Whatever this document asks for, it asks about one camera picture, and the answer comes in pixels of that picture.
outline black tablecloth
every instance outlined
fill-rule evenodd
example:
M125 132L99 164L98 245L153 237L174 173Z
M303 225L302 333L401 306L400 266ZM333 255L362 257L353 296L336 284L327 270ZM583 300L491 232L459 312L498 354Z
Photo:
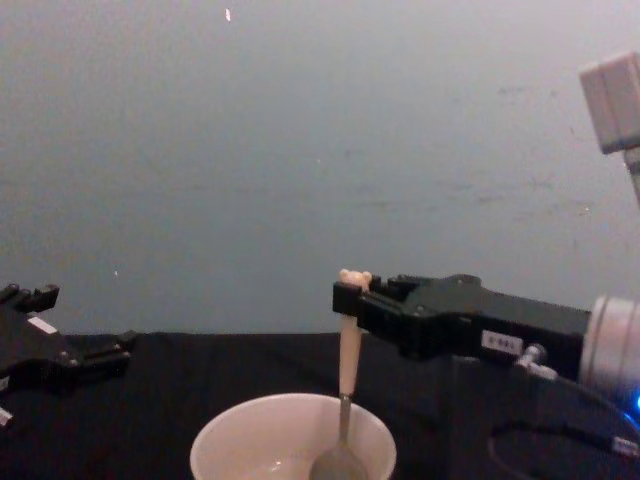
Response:
M334 395L337 358L333 334L142 335L123 377L62 397L0 398L15 415L12 428L0 432L0 478L188 479L191 444L210 419L263 395ZM438 365L407 361L393 346L363 340L355 401L394 435L394 478L438 478L442 458L434 452L442 449L432 433Z

